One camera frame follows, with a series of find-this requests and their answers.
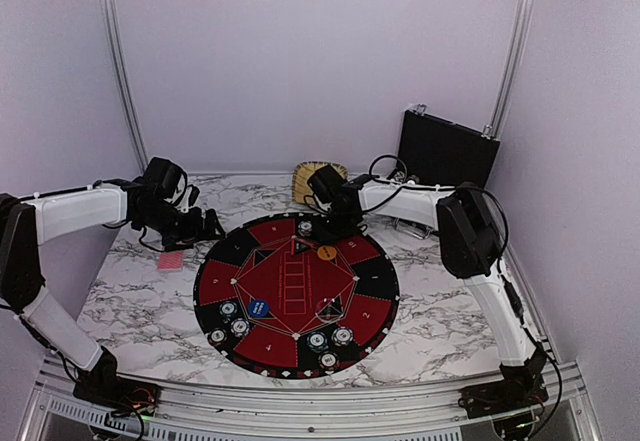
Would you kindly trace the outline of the green blue chip stack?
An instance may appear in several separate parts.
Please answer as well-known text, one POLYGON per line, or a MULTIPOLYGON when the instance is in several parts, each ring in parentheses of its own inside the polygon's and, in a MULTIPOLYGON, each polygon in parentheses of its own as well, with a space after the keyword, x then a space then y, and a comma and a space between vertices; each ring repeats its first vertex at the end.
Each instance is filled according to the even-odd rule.
POLYGON ((235 301, 227 300, 219 305, 219 314, 225 323, 232 321, 238 312, 238 306, 235 301))
POLYGON ((328 349, 329 342, 327 336, 320 331, 312 332, 307 336, 308 348, 315 353, 321 353, 328 349))

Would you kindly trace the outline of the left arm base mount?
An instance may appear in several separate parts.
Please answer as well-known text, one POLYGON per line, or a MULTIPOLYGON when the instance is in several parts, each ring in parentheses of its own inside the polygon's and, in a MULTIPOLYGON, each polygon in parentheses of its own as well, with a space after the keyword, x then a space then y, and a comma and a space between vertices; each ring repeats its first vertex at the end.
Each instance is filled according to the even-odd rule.
POLYGON ((147 430, 145 415, 152 415, 157 406, 160 387, 153 383, 116 378, 111 381, 81 379, 75 382, 73 396, 77 399, 111 409, 112 418, 130 416, 137 422, 138 438, 147 430))

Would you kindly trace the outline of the clear round dealer button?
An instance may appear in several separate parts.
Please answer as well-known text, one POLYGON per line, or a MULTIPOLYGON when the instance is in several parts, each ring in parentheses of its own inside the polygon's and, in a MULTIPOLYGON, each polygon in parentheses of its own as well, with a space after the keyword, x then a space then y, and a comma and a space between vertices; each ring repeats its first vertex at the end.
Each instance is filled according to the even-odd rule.
POLYGON ((341 297, 326 297, 316 303, 315 316, 323 323, 332 323, 341 319, 344 308, 341 297))

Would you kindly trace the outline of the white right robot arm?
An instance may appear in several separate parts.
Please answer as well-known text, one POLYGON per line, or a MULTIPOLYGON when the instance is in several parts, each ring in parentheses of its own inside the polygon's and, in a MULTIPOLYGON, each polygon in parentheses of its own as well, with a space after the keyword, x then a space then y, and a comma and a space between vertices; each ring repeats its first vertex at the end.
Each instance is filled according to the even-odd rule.
POLYGON ((346 180, 331 165, 315 171, 307 184, 324 210, 326 232, 337 239, 358 232, 367 214, 433 229, 443 266, 471 291, 496 340, 505 379, 496 386, 496 401, 515 409, 533 394, 546 356, 525 319, 521 298, 501 269, 507 226, 494 220, 489 192, 472 182, 425 186, 373 174, 346 180))

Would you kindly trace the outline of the blue small blind button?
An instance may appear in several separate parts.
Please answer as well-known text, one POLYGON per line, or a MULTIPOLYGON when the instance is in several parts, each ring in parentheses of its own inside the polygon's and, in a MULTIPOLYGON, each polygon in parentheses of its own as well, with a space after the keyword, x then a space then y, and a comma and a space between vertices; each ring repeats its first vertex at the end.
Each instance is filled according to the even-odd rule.
POLYGON ((266 318, 270 314, 270 305, 264 299, 253 299, 249 303, 248 315, 253 319, 266 318))

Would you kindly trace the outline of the right aluminium frame post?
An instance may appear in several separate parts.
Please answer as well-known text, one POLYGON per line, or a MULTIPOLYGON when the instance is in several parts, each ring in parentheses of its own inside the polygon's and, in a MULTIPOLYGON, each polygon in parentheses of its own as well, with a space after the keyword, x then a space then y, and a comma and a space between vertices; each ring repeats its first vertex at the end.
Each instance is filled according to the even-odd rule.
POLYGON ((520 67, 529 33, 534 0, 517 0, 506 62, 490 122, 485 134, 499 139, 507 120, 512 89, 520 67))

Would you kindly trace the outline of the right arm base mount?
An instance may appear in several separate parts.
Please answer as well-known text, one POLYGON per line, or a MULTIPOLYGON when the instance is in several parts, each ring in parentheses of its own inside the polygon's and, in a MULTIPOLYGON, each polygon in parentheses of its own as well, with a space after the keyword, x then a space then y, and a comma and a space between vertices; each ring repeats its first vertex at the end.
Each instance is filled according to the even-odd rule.
POLYGON ((458 406, 469 419, 490 416, 495 435, 501 440, 526 440, 540 420, 549 395, 545 387, 525 392, 514 381, 496 381, 468 386, 460 391, 458 406))

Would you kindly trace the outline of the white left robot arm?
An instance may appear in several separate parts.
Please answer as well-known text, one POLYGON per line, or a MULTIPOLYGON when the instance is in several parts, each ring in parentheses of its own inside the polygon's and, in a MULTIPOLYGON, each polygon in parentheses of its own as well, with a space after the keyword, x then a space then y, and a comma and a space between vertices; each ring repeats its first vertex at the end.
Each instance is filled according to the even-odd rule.
POLYGON ((79 300, 57 297, 97 272, 109 239, 123 227, 155 232, 160 252, 224 238, 216 211, 199 207, 198 196, 181 167, 158 157, 131 180, 1 196, 1 299, 46 348, 89 375, 86 387, 106 406, 119 405, 127 393, 115 375, 117 358, 79 326, 79 300), (50 272, 71 281, 50 287, 50 272))

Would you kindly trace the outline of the black poker chip case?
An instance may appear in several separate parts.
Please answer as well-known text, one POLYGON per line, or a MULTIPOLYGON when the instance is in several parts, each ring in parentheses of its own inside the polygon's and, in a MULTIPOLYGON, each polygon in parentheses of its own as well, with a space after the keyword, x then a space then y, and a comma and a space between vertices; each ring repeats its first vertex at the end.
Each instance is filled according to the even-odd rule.
POLYGON ((471 182, 484 188, 500 142, 481 132, 415 110, 404 112, 397 160, 385 176, 394 182, 410 177, 422 186, 457 187, 471 182))

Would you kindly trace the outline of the black triangular all-in marker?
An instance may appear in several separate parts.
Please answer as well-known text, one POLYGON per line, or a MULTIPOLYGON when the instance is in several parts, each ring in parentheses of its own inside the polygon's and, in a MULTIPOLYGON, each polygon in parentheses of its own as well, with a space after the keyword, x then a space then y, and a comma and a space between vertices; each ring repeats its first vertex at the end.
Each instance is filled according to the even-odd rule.
POLYGON ((300 255, 306 251, 309 251, 313 248, 312 245, 309 245, 306 242, 303 242, 301 240, 295 239, 291 241, 291 255, 292 256, 297 256, 300 255))

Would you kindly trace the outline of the woven bamboo tray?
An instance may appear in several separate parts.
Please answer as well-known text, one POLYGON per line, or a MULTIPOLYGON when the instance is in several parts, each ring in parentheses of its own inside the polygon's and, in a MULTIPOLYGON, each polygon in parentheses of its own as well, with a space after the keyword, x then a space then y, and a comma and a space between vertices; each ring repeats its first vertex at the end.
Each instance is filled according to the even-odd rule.
POLYGON ((303 205, 305 197, 312 194, 308 180, 312 174, 324 166, 332 166, 343 179, 348 177, 348 170, 341 164, 327 161, 304 161, 296 166, 292 176, 292 200, 303 205))

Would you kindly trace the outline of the left aluminium frame post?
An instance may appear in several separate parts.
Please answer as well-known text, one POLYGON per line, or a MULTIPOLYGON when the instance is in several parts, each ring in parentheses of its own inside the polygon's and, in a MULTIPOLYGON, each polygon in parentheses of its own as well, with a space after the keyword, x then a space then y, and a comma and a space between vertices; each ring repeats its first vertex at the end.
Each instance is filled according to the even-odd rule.
POLYGON ((118 23, 116 0, 100 0, 100 3, 103 11, 116 85, 124 112, 125 124, 139 169, 144 170, 149 162, 149 158, 128 79, 125 54, 118 23))

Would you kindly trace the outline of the red black chip stack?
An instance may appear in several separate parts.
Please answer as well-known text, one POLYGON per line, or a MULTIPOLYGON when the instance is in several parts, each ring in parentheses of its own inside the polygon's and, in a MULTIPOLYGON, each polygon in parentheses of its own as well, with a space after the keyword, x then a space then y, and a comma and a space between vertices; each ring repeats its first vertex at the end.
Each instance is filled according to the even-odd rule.
POLYGON ((318 363, 322 370, 334 371, 339 366, 339 358, 334 352, 326 351, 319 355, 318 363))
POLYGON ((207 334, 207 340, 212 346, 224 344, 227 339, 227 333, 224 329, 216 328, 207 334))

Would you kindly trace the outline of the red playing card deck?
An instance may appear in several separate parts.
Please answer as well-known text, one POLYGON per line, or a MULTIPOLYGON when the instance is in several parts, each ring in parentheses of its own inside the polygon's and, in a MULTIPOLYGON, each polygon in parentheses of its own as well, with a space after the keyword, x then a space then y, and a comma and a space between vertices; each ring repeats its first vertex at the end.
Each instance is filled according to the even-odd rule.
POLYGON ((158 262, 157 270, 160 272, 176 272, 183 269, 184 252, 164 252, 161 253, 158 262))

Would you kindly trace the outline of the orange big blind button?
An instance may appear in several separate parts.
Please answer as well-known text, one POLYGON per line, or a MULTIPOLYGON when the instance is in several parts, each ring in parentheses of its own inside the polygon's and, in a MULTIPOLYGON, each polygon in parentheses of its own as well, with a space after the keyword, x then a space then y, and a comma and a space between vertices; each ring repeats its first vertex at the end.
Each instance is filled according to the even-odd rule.
POLYGON ((317 255, 321 260, 332 261, 337 256, 337 249, 331 245, 322 245, 317 249, 317 255))

